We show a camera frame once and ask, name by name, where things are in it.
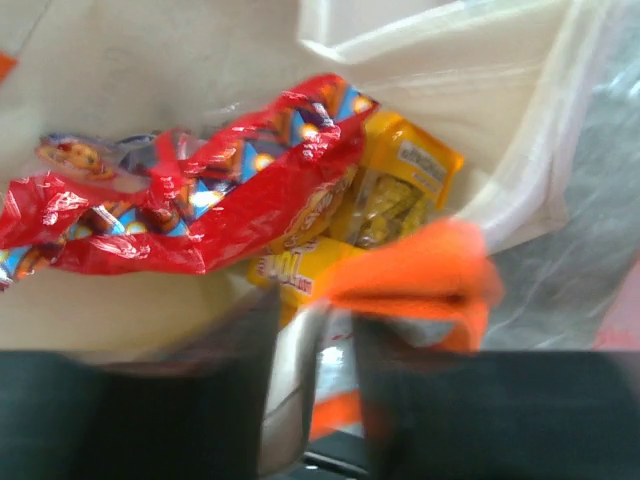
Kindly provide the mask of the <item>orange yellow snack bag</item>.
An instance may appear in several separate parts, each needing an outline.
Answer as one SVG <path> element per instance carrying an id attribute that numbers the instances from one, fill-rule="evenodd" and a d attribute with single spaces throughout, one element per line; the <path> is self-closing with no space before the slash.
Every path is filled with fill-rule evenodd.
<path id="1" fill-rule="evenodd" d="M 283 253 L 250 262 L 249 282 L 281 285 L 280 326 L 313 296 L 316 277 L 342 258 L 408 236 L 447 201 L 464 157 L 391 111 L 366 123 L 359 168 L 331 223 L 319 235 Z"/>

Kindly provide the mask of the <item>red snack bag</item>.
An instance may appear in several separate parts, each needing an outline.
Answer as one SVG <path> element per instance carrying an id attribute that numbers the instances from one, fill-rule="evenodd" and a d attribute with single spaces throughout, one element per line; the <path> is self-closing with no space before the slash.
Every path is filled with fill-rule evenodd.
<path id="1" fill-rule="evenodd" d="M 12 181 L 4 199 L 1 284 L 47 267 L 205 274 L 294 248 L 329 225 L 376 109 L 325 74 L 208 136 L 45 135 L 45 170 Z"/>

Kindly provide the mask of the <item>floral canvas tote bag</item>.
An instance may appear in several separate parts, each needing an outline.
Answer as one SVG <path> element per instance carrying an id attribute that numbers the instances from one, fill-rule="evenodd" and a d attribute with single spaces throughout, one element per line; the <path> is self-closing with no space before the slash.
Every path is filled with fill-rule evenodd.
<path id="1" fill-rule="evenodd" d="M 562 226 L 586 103 L 622 1 L 5 1 L 1 177 L 40 133 L 103 136 L 213 120 L 325 70 L 459 149 L 452 208 L 500 251 Z M 68 479 L 105 379 L 86 360 L 149 353 L 201 325 L 201 288 L 49 272 L 1 298 L 1 475 Z"/>

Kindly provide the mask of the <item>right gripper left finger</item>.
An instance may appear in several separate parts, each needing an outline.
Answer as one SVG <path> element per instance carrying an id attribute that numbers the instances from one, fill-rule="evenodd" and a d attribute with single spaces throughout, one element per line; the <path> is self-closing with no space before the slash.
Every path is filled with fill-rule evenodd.
<path id="1" fill-rule="evenodd" d="M 160 362 L 3 352 L 2 477 L 256 478 L 278 318 L 270 288 Z"/>

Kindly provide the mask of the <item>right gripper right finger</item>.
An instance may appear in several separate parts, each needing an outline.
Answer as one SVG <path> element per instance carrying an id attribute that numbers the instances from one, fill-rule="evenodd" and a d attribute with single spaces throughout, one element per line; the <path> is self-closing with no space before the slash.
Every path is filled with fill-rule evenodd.
<path id="1" fill-rule="evenodd" d="M 440 352 L 365 319 L 354 350 L 375 479 L 639 475 L 635 352 Z"/>

